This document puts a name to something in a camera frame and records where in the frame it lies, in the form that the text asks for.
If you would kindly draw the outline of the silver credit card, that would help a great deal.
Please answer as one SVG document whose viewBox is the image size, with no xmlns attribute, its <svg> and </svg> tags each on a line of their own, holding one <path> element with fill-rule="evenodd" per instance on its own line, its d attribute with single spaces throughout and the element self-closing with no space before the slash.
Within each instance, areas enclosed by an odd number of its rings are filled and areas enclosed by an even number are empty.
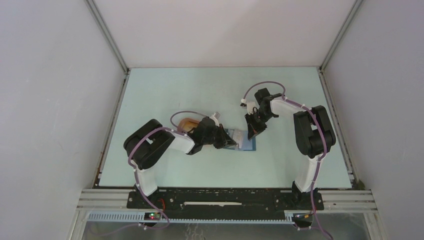
<svg viewBox="0 0 424 240">
<path fill-rule="evenodd" d="M 236 142 L 237 148 L 241 149 L 244 143 L 244 131 L 235 129 L 233 131 L 232 139 Z"/>
</svg>

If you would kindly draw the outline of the blue leather card holder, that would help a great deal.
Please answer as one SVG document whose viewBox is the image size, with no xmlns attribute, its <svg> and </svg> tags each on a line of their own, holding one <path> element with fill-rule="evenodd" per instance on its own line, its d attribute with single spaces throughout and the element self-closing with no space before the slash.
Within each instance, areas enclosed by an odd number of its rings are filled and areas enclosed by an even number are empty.
<svg viewBox="0 0 424 240">
<path fill-rule="evenodd" d="M 231 138 L 233 137 L 234 130 L 235 129 L 225 128 L 225 131 L 227 132 L 227 134 Z M 254 152 L 254 151 L 256 151 L 256 149 L 257 149 L 256 138 L 254 137 L 253 139 L 249 140 L 248 139 L 248 131 L 247 130 L 242 130 L 242 131 L 244 131 L 244 141 L 243 141 L 242 148 L 237 148 L 237 146 L 232 146 L 232 147 L 225 147 L 224 149 L 234 150 L 234 151 L 244 151 L 244 152 Z"/>
</svg>

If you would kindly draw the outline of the pink oval tray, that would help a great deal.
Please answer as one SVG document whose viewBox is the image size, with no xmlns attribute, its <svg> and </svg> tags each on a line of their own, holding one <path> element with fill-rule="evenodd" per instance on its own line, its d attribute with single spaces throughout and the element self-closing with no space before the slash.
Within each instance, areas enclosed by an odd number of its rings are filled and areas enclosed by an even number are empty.
<svg viewBox="0 0 424 240">
<path fill-rule="evenodd" d="M 199 120 L 193 118 L 183 118 L 177 125 L 177 129 L 181 132 L 189 132 L 192 129 L 196 128 L 199 124 Z"/>
</svg>

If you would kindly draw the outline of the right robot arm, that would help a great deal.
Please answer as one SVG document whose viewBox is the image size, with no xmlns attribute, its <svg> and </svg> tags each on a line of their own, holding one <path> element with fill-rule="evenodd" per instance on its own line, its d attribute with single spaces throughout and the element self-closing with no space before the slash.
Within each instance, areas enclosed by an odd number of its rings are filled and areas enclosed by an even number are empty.
<svg viewBox="0 0 424 240">
<path fill-rule="evenodd" d="M 304 209 L 314 199 L 321 162 L 337 140 L 327 110 L 322 105 L 308 108 L 283 93 L 270 94 L 267 88 L 259 89 L 254 96 L 255 102 L 245 97 L 240 101 L 247 109 L 244 118 L 249 140 L 264 132 L 272 118 L 286 115 L 293 120 L 295 143 L 306 161 L 292 184 L 290 201 L 295 208 Z"/>
</svg>

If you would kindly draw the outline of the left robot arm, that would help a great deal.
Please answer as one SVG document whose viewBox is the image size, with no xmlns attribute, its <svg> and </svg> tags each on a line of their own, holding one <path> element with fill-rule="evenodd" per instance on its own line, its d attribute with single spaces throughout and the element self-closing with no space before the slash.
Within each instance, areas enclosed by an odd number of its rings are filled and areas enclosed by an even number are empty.
<svg viewBox="0 0 424 240">
<path fill-rule="evenodd" d="M 138 201 L 145 208 L 156 206 L 158 184 L 152 168 L 168 149 L 191 156 L 209 145 L 219 150 L 235 147 L 238 143 L 216 117 L 206 116 L 188 131 L 164 127 L 156 119 L 149 120 L 136 130 L 124 141 L 123 148 L 127 153 L 127 162 L 133 168 L 135 186 L 141 192 Z"/>
</svg>

